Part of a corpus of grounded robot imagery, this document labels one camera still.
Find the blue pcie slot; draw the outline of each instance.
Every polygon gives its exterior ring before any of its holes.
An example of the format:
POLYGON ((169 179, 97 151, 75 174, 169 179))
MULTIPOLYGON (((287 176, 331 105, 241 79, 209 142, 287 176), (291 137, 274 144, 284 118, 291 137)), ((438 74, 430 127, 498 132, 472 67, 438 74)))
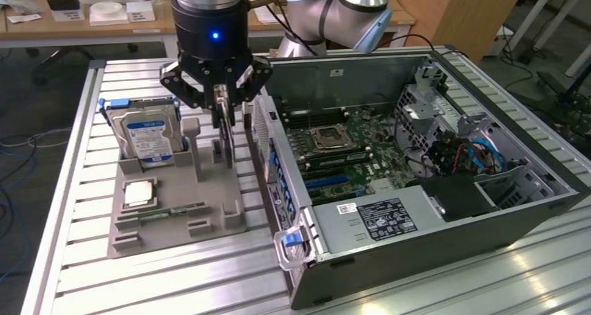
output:
POLYGON ((347 175, 340 175, 339 177, 334 177, 330 179, 308 181, 306 183, 306 188, 314 189, 314 188, 319 188, 319 187, 332 186, 332 185, 338 185, 339 183, 346 183, 346 182, 348 182, 348 180, 350 180, 350 178, 347 177, 347 175))

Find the blue cable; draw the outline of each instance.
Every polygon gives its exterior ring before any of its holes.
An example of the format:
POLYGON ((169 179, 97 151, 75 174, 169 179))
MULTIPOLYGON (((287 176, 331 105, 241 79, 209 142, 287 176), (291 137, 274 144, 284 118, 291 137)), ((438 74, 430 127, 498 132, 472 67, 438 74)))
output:
POLYGON ((21 183, 32 175, 32 172, 35 171, 35 168, 36 168, 37 164, 36 164, 36 161, 35 161, 35 157, 31 154, 17 154, 15 152, 9 152, 9 151, 5 151, 3 149, 0 149, 0 154, 5 154, 5 155, 16 157, 16 158, 24 158, 28 161, 31 161, 31 164, 29 164, 31 167, 29 167, 28 172, 25 173, 25 175, 23 175, 16 181, 9 183, 8 185, 0 187, 0 192, 7 197, 7 201, 0 201, 0 204, 8 208, 8 210, 12 212, 12 214, 13 214, 13 216, 16 218, 16 222, 20 225, 20 230, 23 232, 24 243, 25 243, 25 246, 24 246, 25 250, 23 252, 23 256, 21 256, 19 262, 8 269, 8 271, 4 273, 4 275, 0 276, 0 282, 3 282, 3 280, 8 277, 8 275, 15 272, 15 270, 20 267, 20 265, 27 260, 28 252, 29 252, 29 248, 31 248, 31 242, 28 241, 25 224, 24 224, 23 218, 20 216, 19 209, 12 204, 12 201, 8 198, 8 194, 5 193, 5 190, 8 188, 16 186, 19 183, 21 183))
POLYGON ((25 175, 23 175, 16 181, 11 182, 8 185, 1 187, 1 189, 7 190, 8 188, 12 188, 19 183, 21 183, 32 175, 35 168, 37 167, 37 162, 35 161, 35 157, 28 154, 16 154, 16 153, 5 151, 3 149, 0 149, 0 154, 7 154, 8 156, 12 156, 16 158, 27 158, 31 161, 31 165, 29 165, 28 172, 25 173, 25 175))
POLYGON ((28 257, 28 249, 29 249, 29 242, 28 242, 28 236, 27 236, 27 229, 25 229, 25 225, 23 222, 23 218, 20 217, 20 213, 19 213, 19 209, 11 205, 9 202, 5 202, 5 206, 8 206, 8 208, 12 208, 12 212, 15 214, 16 217, 16 221, 19 222, 20 225, 20 229, 23 231, 23 237, 25 238, 25 251, 23 252, 23 256, 19 260, 19 262, 11 267, 11 269, 8 269, 8 271, 4 273, 4 275, 1 275, 0 277, 0 282, 8 277, 8 275, 11 273, 15 272, 15 270, 20 267, 20 265, 24 263, 24 261, 27 260, 28 257))

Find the floor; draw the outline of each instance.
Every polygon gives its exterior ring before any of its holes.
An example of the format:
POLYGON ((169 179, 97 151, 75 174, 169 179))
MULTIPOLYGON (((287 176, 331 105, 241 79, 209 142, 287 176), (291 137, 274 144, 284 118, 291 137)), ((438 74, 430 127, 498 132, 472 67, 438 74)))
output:
MULTIPOLYGON (((507 21, 510 27, 519 26, 530 9, 531 4, 515 8, 507 21)), ((551 17, 551 13, 543 12, 527 34, 530 39, 548 17, 551 17)), ((556 75, 558 80, 568 85, 572 79, 567 78, 563 73, 578 54, 587 47, 590 40, 590 33, 584 29, 568 22, 563 23, 544 48, 544 60, 535 58, 528 66, 530 70, 550 71, 556 75)), ((279 41, 266 39, 253 42, 253 44, 256 44, 255 51, 264 51, 267 47, 276 47, 279 41)), ((515 55, 527 44, 526 40, 518 47, 515 55)), ((129 53, 124 44, 91 46, 88 51, 97 59, 107 60, 145 59, 165 55, 164 48, 157 43, 139 44, 139 47, 140 50, 136 53, 129 53)), ((27 56, 23 49, 15 49, 11 51, 11 55, 1 60, 1 56, 7 55, 8 51, 0 50, 0 138, 17 134, 36 134, 48 129, 68 127, 72 123, 88 62, 79 55, 67 56, 48 73, 48 85, 36 87, 29 81, 29 71, 43 57, 47 57, 53 51, 53 48, 43 48, 40 57, 32 58, 27 56)), ((480 67, 503 85, 527 75, 524 71, 502 63, 495 57, 486 58, 480 67)), ((582 92, 591 92, 590 87, 591 80, 587 80, 582 92)), ((512 90, 531 98, 542 97, 535 80, 516 84, 512 90)), ((65 138, 67 134, 56 134, 44 143, 55 143, 65 138)), ((27 154, 29 149, 29 147, 23 147, 13 151, 27 154)), ((11 234, 0 240, 0 276, 19 262, 23 254, 25 254, 25 261, 13 274, 0 282, 0 314, 19 314, 23 306, 28 277, 43 234, 64 151, 65 146, 39 149, 35 153, 36 170, 23 183, 9 189, 13 205, 19 208, 24 221, 24 232, 15 225, 11 234), (28 247, 24 247, 24 235, 29 240, 28 247)), ((11 156, 0 155, 0 175, 8 173, 21 162, 11 156)), ((0 231, 4 230, 4 224, 7 224, 5 219, 0 221, 0 231)))

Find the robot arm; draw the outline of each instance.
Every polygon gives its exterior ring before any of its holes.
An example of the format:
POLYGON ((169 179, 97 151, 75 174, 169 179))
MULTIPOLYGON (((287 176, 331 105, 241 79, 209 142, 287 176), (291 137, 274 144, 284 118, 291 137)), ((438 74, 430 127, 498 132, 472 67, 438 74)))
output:
MULTIPOLYGON (((171 0, 179 60, 160 69, 160 83, 187 106, 211 111, 228 167, 233 164, 233 109, 253 99, 272 74, 268 60, 253 57, 248 48, 248 10, 272 1, 171 0), (189 85, 183 74, 201 88, 189 85)), ((330 39, 358 51, 374 49, 391 17, 388 0, 288 2, 291 27, 314 48, 330 39)), ((304 55, 298 48, 299 42, 287 33, 280 56, 304 55)))
MULTIPOLYGON (((391 18, 388 0, 287 0, 292 31, 318 55, 326 54, 326 40, 370 53, 379 43, 391 18)), ((291 33, 286 33, 279 57, 310 56, 291 33)))
POLYGON ((179 60, 160 69, 160 83, 192 108, 212 113, 228 168, 233 165, 233 110, 251 101, 272 70, 248 48, 248 10, 274 0, 171 0, 179 60), (183 79, 189 75, 201 89, 183 79))

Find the chair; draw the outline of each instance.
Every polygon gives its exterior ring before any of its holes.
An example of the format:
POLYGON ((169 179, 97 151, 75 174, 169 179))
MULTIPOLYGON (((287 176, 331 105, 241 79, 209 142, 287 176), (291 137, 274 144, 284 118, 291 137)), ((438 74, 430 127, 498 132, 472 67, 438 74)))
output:
MULTIPOLYGON (((128 50, 131 53, 137 52, 137 45, 128 44, 128 50)), ((27 54, 32 57, 39 56, 39 50, 36 48, 25 49, 27 54)), ((55 64, 65 55, 71 52, 80 53, 88 60, 93 60, 95 57, 81 46, 63 46, 53 54, 35 67, 32 71, 32 82, 35 85, 45 85, 47 78, 44 77, 44 71, 55 64)))

